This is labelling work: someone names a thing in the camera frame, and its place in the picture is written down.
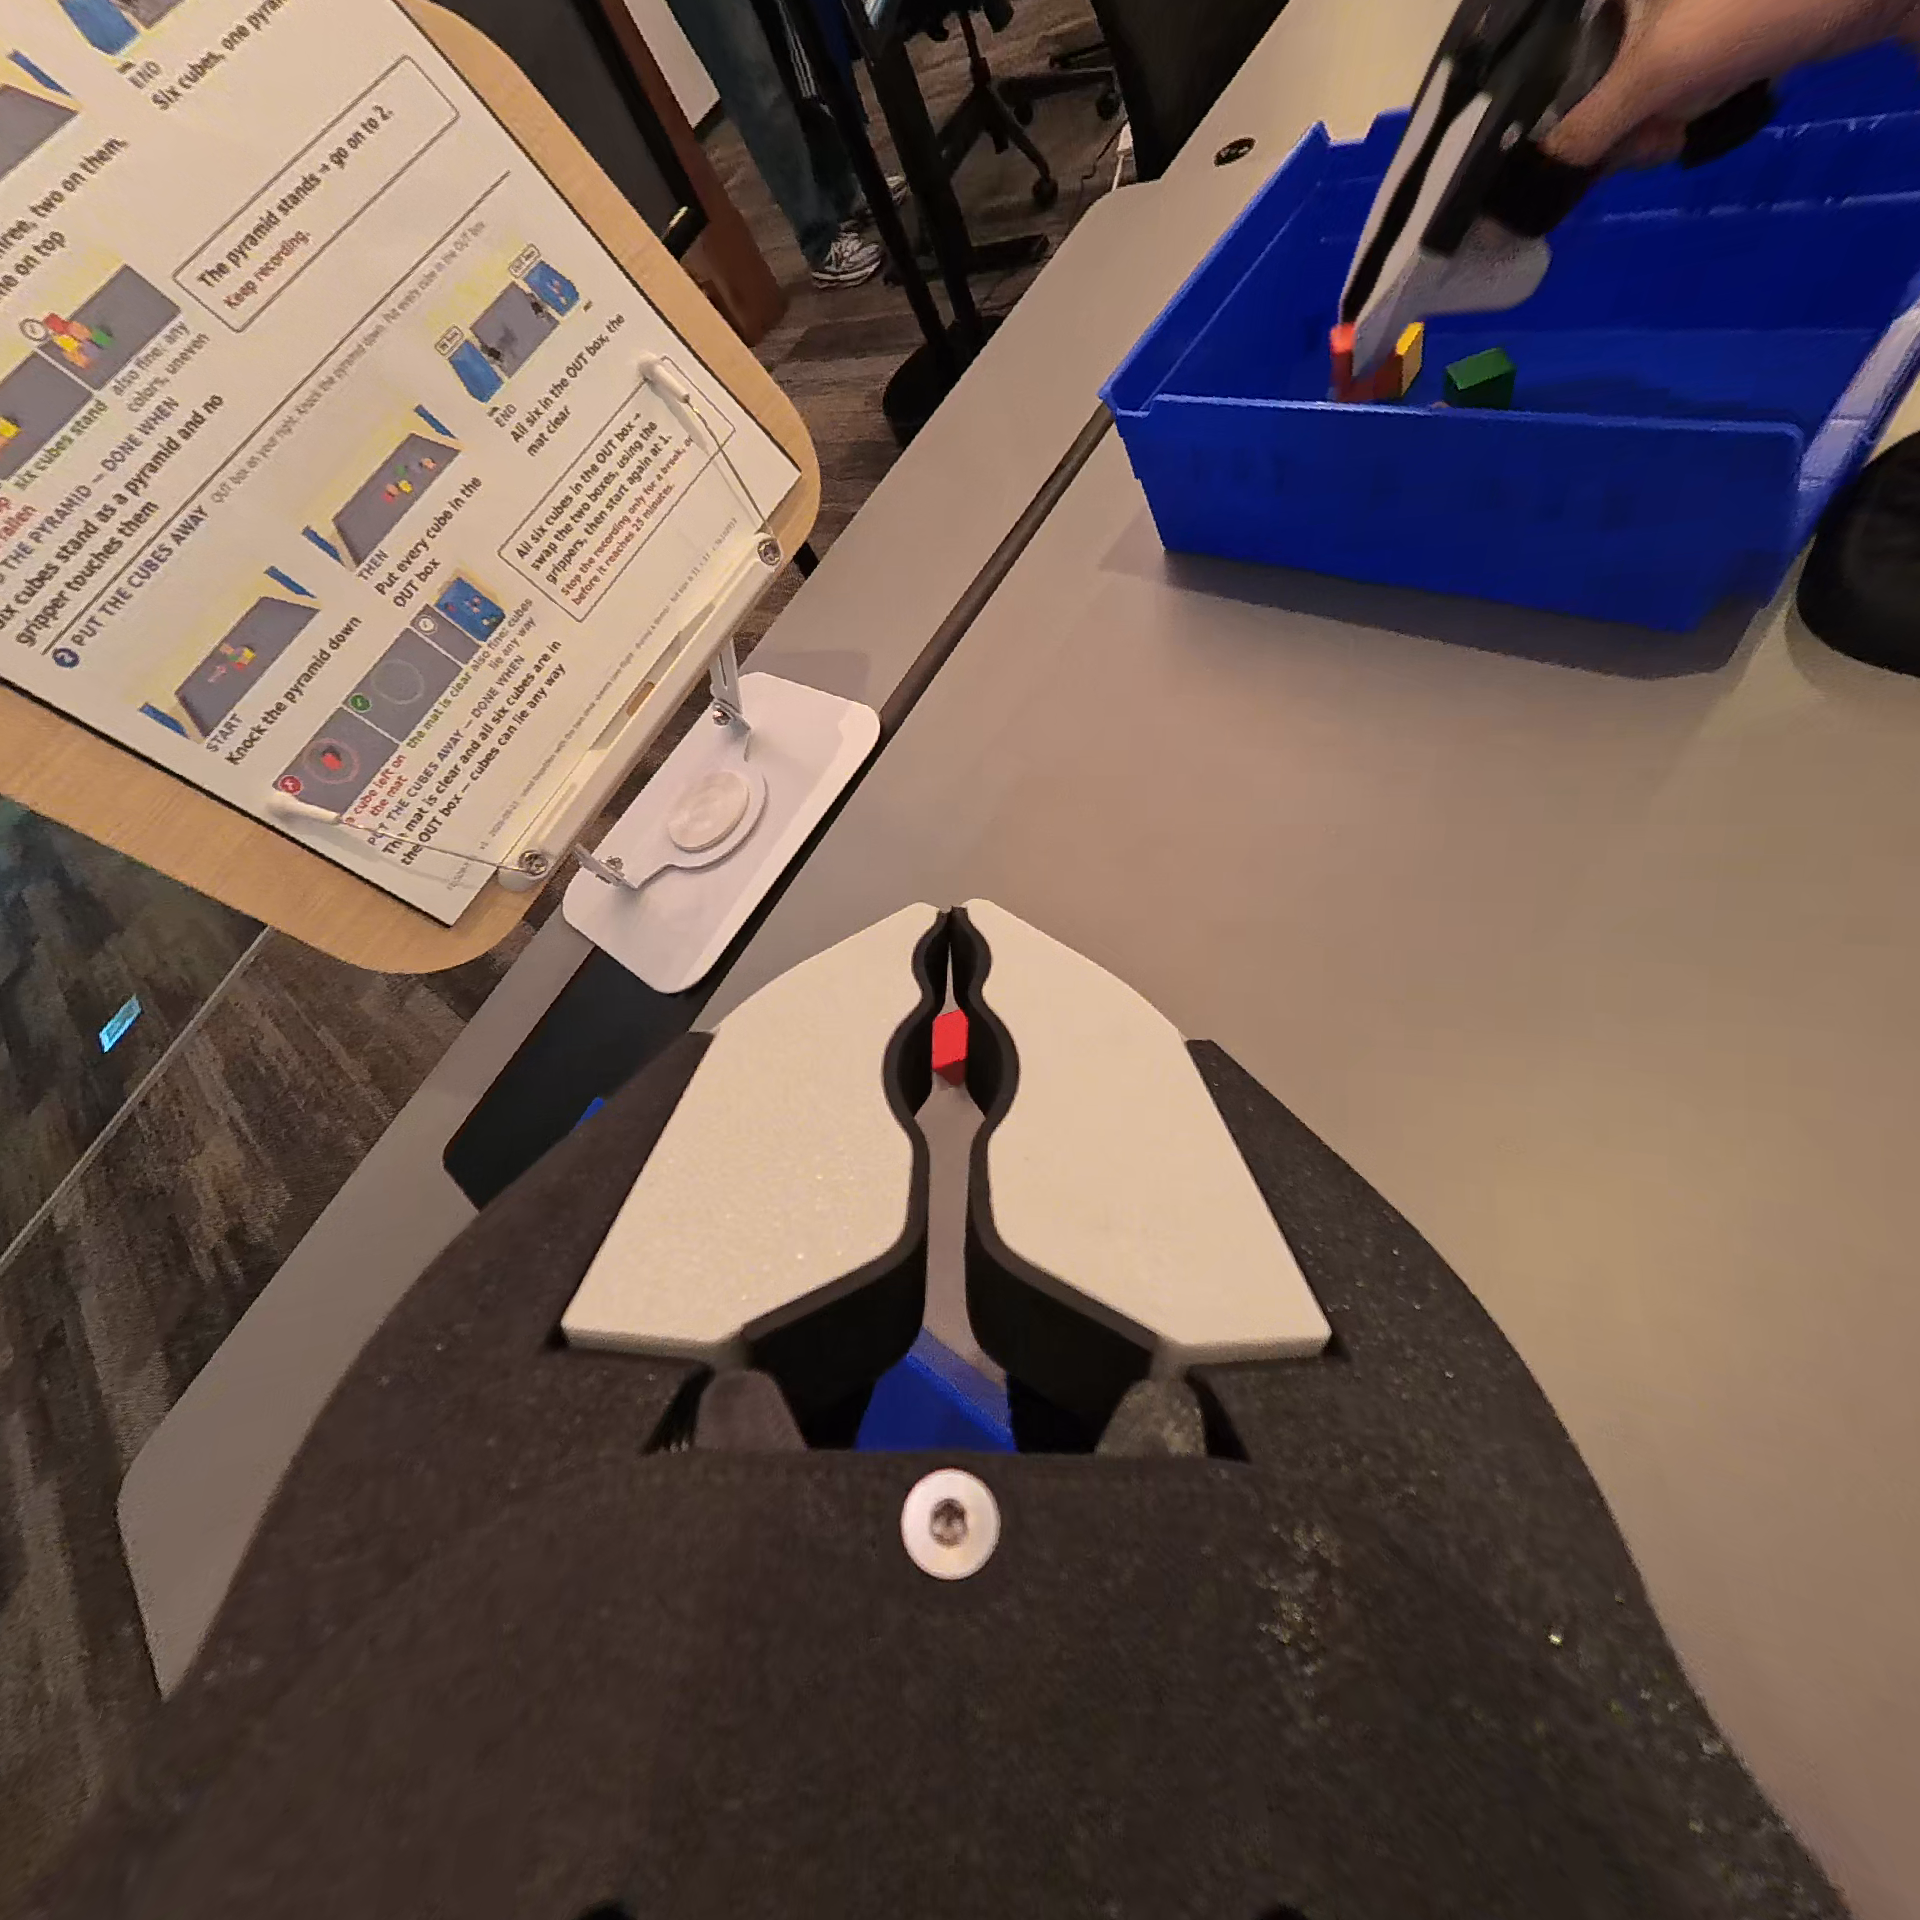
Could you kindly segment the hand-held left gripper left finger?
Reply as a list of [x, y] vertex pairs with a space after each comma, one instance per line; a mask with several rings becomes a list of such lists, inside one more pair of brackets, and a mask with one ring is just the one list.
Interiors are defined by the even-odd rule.
[[951, 913], [910, 904], [705, 1036], [565, 1308], [573, 1349], [759, 1372], [814, 1448], [856, 1443], [923, 1323], [949, 945]]

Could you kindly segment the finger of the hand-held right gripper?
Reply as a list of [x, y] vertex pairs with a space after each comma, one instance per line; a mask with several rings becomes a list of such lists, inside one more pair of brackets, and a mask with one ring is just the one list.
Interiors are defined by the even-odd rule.
[[1402, 287], [1416, 250], [1450, 202], [1491, 113], [1475, 64], [1434, 64], [1410, 109], [1405, 137], [1368, 210], [1338, 306], [1339, 324], [1357, 324], [1360, 369], [1399, 339]]
[[1530, 300], [1552, 266], [1543, 236], [1469, 228], [1453, 253], [1417, 247], [1399, 290], [1405, 324], [1505, 314]]

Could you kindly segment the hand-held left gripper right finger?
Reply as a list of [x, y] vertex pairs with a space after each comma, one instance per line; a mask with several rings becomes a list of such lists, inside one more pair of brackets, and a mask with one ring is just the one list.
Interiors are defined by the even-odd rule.
[[1095, 1441], [1133, 1388], [1321, 1361], [1334, 1328], [1191, 1045], [1095, 960], [954, 913], [978, 1128], [967, 1316], [1017, 1411]]

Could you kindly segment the blue plastic storage bin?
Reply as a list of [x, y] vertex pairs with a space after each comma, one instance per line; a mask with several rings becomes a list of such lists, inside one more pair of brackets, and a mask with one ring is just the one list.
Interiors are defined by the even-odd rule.
[[560, 1319], [579, 1353], [759, 1364], [814, 1448], [1013, 1448], [1003, 1384], [922, 1332], [951, 1138], [863, 1096], [853, 1120], [722, 1120], [680, 1088]]
[[[1781, 586], [1917, 385], [1917, 59], [1787, 79], [1733, 155], [1598, 186], [1543, 288], [1328, 397], [1338, 284], [1409, 113], [1313, 127], [1117, 369], [1166, 549], [1683, 634]], [[1506, 412], [1445, 367], [1519, 363]]]

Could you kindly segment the person's right hand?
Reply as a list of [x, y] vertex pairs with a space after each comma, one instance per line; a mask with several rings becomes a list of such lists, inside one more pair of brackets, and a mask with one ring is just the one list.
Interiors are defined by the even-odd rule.
[[1616, 59], [1539, 141], [1576, 169], [1661, 164], [1743, 89], [1885, 42], [1917, 49], [1917, 2], [1629, 5]]

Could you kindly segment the wooden support post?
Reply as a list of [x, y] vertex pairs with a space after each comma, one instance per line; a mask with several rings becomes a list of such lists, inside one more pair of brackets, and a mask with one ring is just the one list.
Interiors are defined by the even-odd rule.
[[757, 351], [785, 321], [785, 288], [683, 115], [681, 99], [645, 39], [633, 8], [601, 2], [600, 9], [607, 15], [613, 37], [680, 160], [694, 204], [705, 216], [698, 239], [688, 241], [680, 253], [681, 266], [725, 316], [742, 344]]

